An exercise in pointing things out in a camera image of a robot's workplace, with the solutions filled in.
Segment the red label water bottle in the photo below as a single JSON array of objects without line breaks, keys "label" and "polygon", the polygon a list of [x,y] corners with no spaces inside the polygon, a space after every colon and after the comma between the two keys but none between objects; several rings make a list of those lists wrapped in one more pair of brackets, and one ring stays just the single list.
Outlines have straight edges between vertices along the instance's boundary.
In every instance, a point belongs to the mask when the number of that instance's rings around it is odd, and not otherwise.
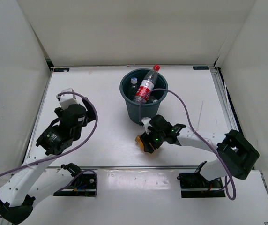
[{"label": "red label water bottle", "polygon": [[157,82],[159,70],[160,66],[154,65],[153,68],[144,76],[144,79],[141,82],[135,97],[133,98],[134,102],[143,102],[144,104],[147,102],[150,91],[153,90]]}]

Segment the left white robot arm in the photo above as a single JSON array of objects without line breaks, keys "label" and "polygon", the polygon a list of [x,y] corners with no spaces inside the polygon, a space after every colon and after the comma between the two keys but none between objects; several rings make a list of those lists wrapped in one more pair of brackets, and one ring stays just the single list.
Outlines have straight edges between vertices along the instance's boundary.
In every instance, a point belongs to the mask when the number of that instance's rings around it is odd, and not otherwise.
[{"label": "left white robot arm", "polygon": [[0,187],[0,217],[14,225],[26,220],[42,200],[56,192],[97,188],[97,174],[74,163],[62,164],[59,171],[37,183],[53,161],[70,152],[69,147],[80,139],[82,128],[98,122],[96,109],[86,97],[82,97],[82,105],[74,97],[60,97],[59,102],[60,107],[54,110],[57,118],[37,139],[36,148],[24,163],[9,171],[13,176]]}]

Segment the blue label clear bottle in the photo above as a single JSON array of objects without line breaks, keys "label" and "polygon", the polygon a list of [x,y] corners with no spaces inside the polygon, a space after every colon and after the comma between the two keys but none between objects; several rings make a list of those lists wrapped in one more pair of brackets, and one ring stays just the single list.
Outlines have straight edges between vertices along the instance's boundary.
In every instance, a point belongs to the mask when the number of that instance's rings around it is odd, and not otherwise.
[{"label": "blue label clear bottle", "polygon": [[128,97],[130,100],[133,100],[138,90],[138,79],[136,77],[131,78],[131,85],[128,90]]}]

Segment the clear bottle without label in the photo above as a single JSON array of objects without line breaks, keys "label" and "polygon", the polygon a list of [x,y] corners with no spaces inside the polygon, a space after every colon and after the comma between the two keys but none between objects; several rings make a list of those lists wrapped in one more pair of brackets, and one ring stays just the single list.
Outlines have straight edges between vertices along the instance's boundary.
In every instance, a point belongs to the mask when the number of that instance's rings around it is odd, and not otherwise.
[{"label": "clear bottle without label", "polygon": [[152,104],[152,103],[159,103],[159,99],[156,98],[155,96],[151,95],[149,96],[147,100],[147,104]]}]

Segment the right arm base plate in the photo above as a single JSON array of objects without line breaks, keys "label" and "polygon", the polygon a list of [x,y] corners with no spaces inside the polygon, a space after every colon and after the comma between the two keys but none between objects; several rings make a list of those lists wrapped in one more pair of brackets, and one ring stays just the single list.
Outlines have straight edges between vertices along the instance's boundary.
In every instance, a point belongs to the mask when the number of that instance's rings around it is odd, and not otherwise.
[{"label": "right arm base plate", "polygon": [[180,182],[182,198],[224,198],[225,191],[221,178],[207,181],[198,173],[180,173],[177,176]]}]

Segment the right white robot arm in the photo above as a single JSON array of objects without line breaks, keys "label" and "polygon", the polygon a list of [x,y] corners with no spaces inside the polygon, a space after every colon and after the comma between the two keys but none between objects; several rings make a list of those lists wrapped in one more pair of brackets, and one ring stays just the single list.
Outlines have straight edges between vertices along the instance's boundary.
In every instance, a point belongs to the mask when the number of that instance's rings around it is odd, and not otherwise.
[{"label": "right white robot arm", "polygon": [[142,123],[145,131],[135,140],[146,153],[152,154],[163,142],[217,153],[216,160],[201,163],[196,170],[194,181],[202,188],[227,175],[245,180],[260,156],[237,130],[232,129],[224,135],[193,131],[184,124],[172,125],[161,115],[152,119],[145,117]]}]

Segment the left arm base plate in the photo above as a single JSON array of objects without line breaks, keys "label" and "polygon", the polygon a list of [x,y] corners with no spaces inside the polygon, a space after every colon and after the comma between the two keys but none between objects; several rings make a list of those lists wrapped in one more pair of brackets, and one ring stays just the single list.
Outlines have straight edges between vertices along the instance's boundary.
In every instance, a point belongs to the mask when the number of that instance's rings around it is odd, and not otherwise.
[{"label": "left arm base plate", "polygon": [[98,177],[94,170],[84,170],[69,186],[59,190],[53,196],[64,197],[96,197]]}]

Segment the orange juice bottle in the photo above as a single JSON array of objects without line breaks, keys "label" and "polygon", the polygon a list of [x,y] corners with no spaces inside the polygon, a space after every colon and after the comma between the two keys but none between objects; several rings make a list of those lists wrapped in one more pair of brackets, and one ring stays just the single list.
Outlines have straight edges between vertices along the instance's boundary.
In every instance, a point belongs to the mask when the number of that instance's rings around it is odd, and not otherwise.
[{"label": "orange juice bottle", "polygon": [[155,148],[152,146],[152,144],[145,139],[144,136],[142,135],[137,135],[135,138],[136,143],[138,146],[145,152],[145,153],[150,153],[152,154],[155,151]]}]

